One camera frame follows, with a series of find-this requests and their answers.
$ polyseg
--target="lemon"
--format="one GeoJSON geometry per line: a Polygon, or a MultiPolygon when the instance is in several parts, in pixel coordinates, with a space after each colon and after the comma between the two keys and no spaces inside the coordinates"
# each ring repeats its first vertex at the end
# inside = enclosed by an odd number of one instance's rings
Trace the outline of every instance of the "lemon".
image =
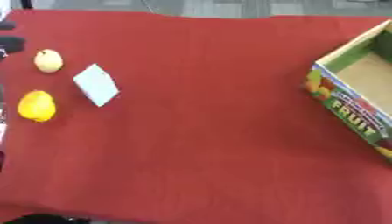
{"type": "Polygon", "coordinates": [[[56,105],[47,92],[35,90],[20,100],[17,111],[24,118],[45,122],[56,113],[56,105]]]}

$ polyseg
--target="fruit box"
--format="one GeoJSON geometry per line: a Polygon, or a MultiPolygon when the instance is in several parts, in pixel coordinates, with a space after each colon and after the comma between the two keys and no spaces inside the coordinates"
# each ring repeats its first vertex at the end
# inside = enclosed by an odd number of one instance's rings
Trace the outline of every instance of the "fruit box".
{"type": "Polygon", "coordinates": [[[392,21],[317,60],[305,88],[392,162],[392,21]]]}

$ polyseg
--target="pale yellow apple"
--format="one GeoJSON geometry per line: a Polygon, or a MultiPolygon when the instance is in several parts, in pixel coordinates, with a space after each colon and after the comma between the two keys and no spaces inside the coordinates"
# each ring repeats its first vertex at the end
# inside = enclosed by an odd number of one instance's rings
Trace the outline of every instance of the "pale yellow apple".
{"type": "Polygon", "coordinates": [[[54,73],[63,67],[63,59],[54,50],[45,49],[37,53],[37,56],[34,58],[34,64],[39,71],[54,73]]]}

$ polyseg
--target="yellow fruit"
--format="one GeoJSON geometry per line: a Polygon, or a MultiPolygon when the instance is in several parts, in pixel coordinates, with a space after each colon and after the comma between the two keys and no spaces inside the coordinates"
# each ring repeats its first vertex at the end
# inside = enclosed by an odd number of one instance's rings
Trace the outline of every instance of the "yellow fruit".
{"type": "Polygon", "coordinates": [[[383,148],[383,147],[375,147],[382,155],[386,156],[387,158],[392,158],[392,150],[383,148]]]}
{"type": "Polygon", "coordinates": [[[37,69],[44,73],[54,73],[63,67],[63,59],[54,50],[42,50],[34,58],[37,69]]]}
{"type": "Polygon", "coordinates": [[[313,82],[311,82],[311,81],[307,81],[307,82],[304,84],[304,87],[305,87],[309,92],[314,93],[314,92],[316,92],[316,91],[318,90],[319,85],[318,85],[318,84],[315,84],[315,83],[313,83],[313,82]]]}
{"type": "Polygon", "coordinates": [[[314,83],[314,85],[319,86],[321,83],[321,71],[318,69],[311,70],[307,75],[307,80],[314,83]]]}
{"type": "Polygon", "coordinates": [[[26,94],[20,100],[17,111],[24,118],[45,122],[56,113],[56,105],[48,93],[36,90],[26,94]]]}
{"type": "Polygon", "coordinates": [[[319,88],[317,89],[317,91],[318,91],[319,93],[321,93],[326,99],[328,99],[329,97],[331,97],[331,91],[329,91],[329,89],[326,88],[326,87],[319,87],[319,88]]]}

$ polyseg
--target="gray floor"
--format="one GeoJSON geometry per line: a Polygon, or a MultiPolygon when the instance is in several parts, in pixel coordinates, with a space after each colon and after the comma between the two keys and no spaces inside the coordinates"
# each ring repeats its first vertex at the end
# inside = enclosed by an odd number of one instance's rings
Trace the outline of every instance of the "gray floor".
{"type": "MultiPolygon", "coordinates": [[[[12,0],[18,7],[19,0],[12,0]]],[[[392,0],[32,0],[39,9],[153,11],[160,14],[257,18],[271,15],[391,16],[392,0]]]]}

